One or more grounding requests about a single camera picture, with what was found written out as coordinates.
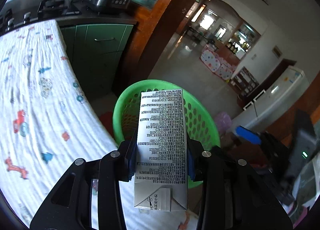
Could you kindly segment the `white milk carton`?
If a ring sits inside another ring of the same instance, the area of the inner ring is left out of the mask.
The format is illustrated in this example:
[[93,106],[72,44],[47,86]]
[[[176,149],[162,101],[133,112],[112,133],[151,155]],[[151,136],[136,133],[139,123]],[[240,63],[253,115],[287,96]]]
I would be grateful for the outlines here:
[[187,131],[181,89],[142,93],[136,155],[134,206],[186,210]]

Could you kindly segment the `green kitchen cabinet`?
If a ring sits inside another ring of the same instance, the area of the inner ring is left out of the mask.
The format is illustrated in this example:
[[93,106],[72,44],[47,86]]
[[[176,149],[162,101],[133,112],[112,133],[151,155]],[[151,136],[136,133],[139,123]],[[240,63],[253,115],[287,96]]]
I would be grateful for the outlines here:
[[116,23],[61,28],[67,57],[88,99],[104,96],[113,88],[132,30],[133,25]]

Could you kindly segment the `green plastic basket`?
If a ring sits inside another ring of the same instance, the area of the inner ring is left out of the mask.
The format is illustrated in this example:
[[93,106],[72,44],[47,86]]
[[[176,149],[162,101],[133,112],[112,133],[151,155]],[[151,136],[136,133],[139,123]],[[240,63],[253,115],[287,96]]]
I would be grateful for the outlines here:
[[[140,100],[143,92],[181,89],[183,91],[183,105],[187,137],[202,144],[203,149],[209,151],[220,145],[220,137],[210,114],[191,93],[181,87],[162,80],[143,80],[126,88],[116,102],[113,112],[113,132],[116,142],[131,140],[138,129]],[[188,175],[188,186],[194,188],[202,183],[199,176],[191,181]]]

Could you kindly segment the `pink plastic bag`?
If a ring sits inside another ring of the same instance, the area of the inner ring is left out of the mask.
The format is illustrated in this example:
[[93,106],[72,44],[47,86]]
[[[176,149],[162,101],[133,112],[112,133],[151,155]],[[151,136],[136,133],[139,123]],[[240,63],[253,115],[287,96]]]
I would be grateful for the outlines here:
[[226,112],[220,112],[214,117],[219,135],[225,134],[232,126],[231,117]]

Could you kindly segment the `wooden shelf rack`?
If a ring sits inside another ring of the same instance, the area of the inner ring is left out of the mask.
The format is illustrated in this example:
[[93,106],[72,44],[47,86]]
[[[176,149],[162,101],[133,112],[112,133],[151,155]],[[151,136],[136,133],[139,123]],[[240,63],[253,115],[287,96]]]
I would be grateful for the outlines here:
[[242,67],[236,76],[230,79],[229,84],[237,92],[239,99],[248,97],[259,86],[259,82],[246,67]]

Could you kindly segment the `white refrigerator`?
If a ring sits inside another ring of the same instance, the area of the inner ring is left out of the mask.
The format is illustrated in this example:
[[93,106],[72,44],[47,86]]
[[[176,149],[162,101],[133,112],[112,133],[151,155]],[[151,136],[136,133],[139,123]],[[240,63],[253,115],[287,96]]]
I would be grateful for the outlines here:
[[262,90],[242,113],[232,120],[229,132],[236,133],[238,126],[262,132],[280,118],[304,94],[310,83],[305,73],[289,66],[267,89]]

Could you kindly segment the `polka dot play tent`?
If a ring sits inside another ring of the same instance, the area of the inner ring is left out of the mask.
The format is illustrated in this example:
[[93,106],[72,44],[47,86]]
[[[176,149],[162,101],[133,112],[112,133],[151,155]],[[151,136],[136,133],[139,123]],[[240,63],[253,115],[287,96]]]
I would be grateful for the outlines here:
[[204,48],[201,53],[200,60],[212,73],[224,81],[230,80],[236,70],[235,65],[231,65],[224,58],[220,57],[209,48]]

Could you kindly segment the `printed white tablecloth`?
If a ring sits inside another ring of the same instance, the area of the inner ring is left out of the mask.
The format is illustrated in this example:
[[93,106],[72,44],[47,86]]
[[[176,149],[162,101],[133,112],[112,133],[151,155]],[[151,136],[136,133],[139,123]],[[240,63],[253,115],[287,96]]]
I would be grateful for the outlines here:
[[98,160],[116,143],[87,101],[55,20],[1,36],[1,195],[25,227],[99,229],[98,181],[88,182],[92,204],[71,213],[69,189],[50,203],[55,216],[37,215],[75,160]]

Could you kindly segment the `black gas stove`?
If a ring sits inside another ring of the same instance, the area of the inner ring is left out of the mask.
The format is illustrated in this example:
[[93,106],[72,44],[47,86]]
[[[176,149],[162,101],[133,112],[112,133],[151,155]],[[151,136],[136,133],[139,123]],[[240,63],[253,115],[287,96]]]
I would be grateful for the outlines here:
[[14,12],[9,8],[1,14],[1,34],[29,23],[63,16],[81,15],[73,0],[42,0],[36,8]]

